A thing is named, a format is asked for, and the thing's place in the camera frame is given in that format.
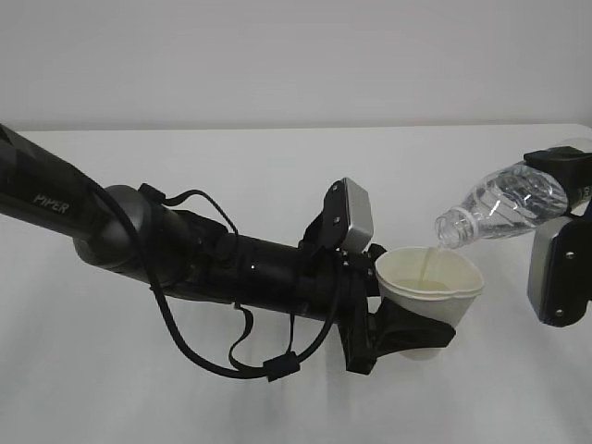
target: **white table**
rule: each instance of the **white table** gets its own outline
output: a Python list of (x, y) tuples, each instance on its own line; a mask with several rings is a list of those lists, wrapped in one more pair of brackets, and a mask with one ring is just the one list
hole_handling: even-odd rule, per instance
[[(486, 173), (577, 125), (26, 133), (102, 184), (209, 191), (241, 233), (295, 244), (344, 176), (372, 199), (374, 240), (434, 243), (433, 219)], [(199, 199), (187, 207), (216, 217)], [(464, 253), (486, 291), (428, 362), (381, 358), (345, 372), (337, 330), (297, 375), (233, 381), (175, 348), (147, 287), (91, 268), (68, 239), (0, 218), (0, 442), (589, 443), (592, 314), (564, 329), (526, 297), (532, 236)], [(189, 342), (227, 364), (242, 330), (229, 306), (172, 302)], [(297, 319), (296, 350), (320, 323)], [(239, 356), (286, 346), (288, 317), (255, 310)]]

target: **plastic water bottle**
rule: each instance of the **plastic water bottle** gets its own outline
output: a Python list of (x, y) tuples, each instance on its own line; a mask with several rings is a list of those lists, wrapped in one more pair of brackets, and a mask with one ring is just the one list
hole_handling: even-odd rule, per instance
[(568, 197), (551, 175), (524, 164), (484, 178), (458, 206), (436, 219), (436, 233), (446, 248), (478, 239), (511, 238), (562, 216)]

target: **white paper cup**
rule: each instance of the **white paper cup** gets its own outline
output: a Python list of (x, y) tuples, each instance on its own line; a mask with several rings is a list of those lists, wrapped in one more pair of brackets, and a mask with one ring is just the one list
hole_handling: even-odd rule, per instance
[[(475, 298), (483, 293), (483, 277), (477, 267), (452, 250), (432, 249), (424, 280), (437, 282), (446, 290), (420, 290), (413, 282), (420, 278), (427, 247), (405, 247), (384, 253), (376, 260), (380, 295), (418, 315), (456, 327)], [(416, 349), (401, 354), (424, 360), (441, 349)]]

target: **water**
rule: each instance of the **water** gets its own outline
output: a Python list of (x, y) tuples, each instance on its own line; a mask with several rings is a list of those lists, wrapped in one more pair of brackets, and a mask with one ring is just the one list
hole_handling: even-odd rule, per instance
[(422, 265), (422, 270), (419, 273), (419, 281), (420, 282), (424, 281), (424, 276), (426, 275), (426, 270), (427, 270), (427, 264), (429, 264), (429, 261), (432, 260), (434, 253), (437, 251), (438, 251), (438, 248), (436, 248), (436, 247), (429, 247), (427, 249), (427, 253), (425, 253), (424, 264)]
[(419, 279), (399, 279), (394, 282), (395, 285), (405, 287), (411, 290), (419, 291), (450, 291), (446, 285), (435, 280), (419, 280)]
[(418, 279), (399, 279), (395, 284), (408, 289), (420, 290), (420, 291), (448, 291), (450, 290), (446, 285), (435, 280), (426, 279), (426, 270), (429, 263), (435, 258), (435, 254), (438, 254), (443, 247), (429, 247), (425, 253), (424, 262), (419, 272)]

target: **white wall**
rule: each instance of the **white wall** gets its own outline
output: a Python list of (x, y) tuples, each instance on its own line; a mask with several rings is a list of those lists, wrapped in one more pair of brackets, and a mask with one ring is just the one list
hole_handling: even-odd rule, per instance
[[(576, 125), (90, 131), (28, 134), (104, 185), (205, 189), (246, 235), (296, 244), (329, 184), (370, 193), (385, 247), (430, 245), (433, 219), (489, 171), (575, 137)], [(199, 199), (183, 205), (216, 217)], [(210, 375), (175, 348), (142, 283), (83, 264), (70, 241), (0, 217), (0, 442), (84, 444), (589, 444), (592, 313), (539, 324), (531, 236), (463, 250), (486, 290), (439, 357), (345, 372), (337, 331), (302, 371), (267, 384)], [(188, 342), (227, 362), (242, 317), (172, 302)], [(254, 310), (249, 364), (285, 350), (288, 317)], [(298, 319), (295, 350), (320, 328)]]
[(589, 0), (4, 0), (17, 129), (592, 124)]

